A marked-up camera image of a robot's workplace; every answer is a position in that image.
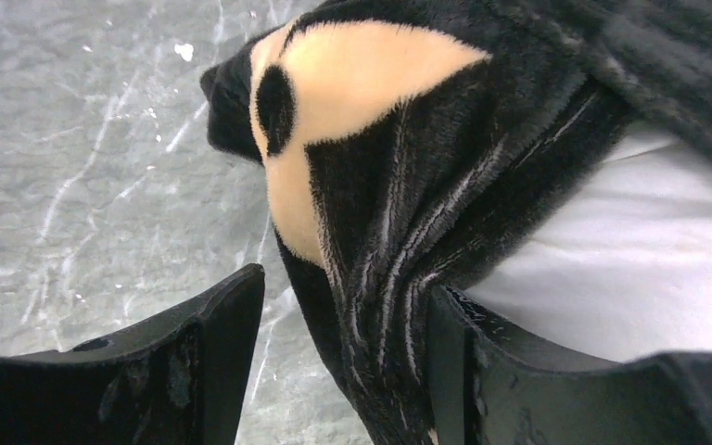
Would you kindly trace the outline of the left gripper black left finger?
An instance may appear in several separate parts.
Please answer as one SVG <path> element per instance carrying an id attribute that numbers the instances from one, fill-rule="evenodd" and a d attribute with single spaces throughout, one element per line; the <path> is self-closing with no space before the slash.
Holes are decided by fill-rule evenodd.
<path id="1" fill-rule="evenodd" d="M 250 264 L 60 352 L 0 356 L 0 444 L 231 444 L 261 322 Z"/>

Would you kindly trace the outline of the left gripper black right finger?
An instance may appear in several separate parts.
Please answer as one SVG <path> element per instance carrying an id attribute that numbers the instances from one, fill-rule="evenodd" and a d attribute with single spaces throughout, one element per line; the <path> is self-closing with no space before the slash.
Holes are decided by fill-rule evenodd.
<path id="1" fill-rule="evenodd" d="M 712 444 L 712 353 L 615 363 L 434 289 L 427 372 L 442 444 Z"/>

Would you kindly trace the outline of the white pillow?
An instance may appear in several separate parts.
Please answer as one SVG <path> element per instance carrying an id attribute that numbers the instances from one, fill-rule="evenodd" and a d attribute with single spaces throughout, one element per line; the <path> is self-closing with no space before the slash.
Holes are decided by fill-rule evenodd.
<path id="1" fill-rule="evenodd" d="M 468 295 L 537 336 L 613 362 L 712 350 L 712 165 L 671 133 L 630 126 Z"/>

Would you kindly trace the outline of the black pillowcase with beige flowers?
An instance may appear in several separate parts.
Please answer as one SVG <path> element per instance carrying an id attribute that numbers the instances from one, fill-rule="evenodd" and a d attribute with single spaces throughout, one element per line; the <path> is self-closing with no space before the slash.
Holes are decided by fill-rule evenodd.
<path id="1" fill-rule="evenodd" d="M 200 88 L 210 144 L 263 168 L 305 323 L 371 441 L 442 444 L 432 292 L 513 323 L 469 288 L 636 123 L 712 165 L 712 1 L 326 1 Z"/>

